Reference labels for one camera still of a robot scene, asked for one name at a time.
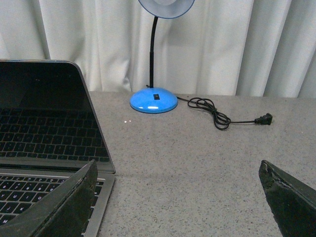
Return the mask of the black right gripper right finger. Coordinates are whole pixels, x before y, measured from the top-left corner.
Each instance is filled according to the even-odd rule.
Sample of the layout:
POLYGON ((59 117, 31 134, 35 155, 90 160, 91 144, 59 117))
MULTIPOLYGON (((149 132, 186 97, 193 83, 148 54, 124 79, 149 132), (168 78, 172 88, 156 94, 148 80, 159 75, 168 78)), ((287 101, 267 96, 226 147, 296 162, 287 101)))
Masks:
POLYGON ((284 237, 316 235, 316 191, 267 160, 259 178, 267 203, 284 237))

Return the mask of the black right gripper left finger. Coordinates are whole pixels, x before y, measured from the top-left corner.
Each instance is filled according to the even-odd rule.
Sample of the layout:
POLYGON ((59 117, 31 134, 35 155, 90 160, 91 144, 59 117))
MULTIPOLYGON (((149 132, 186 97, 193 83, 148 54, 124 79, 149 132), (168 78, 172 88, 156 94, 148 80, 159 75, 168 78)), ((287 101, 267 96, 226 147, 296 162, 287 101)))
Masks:
POLYGON ((2 237, 80 237, 89 218, 98 169, 91 161, 0 228, 2 237))

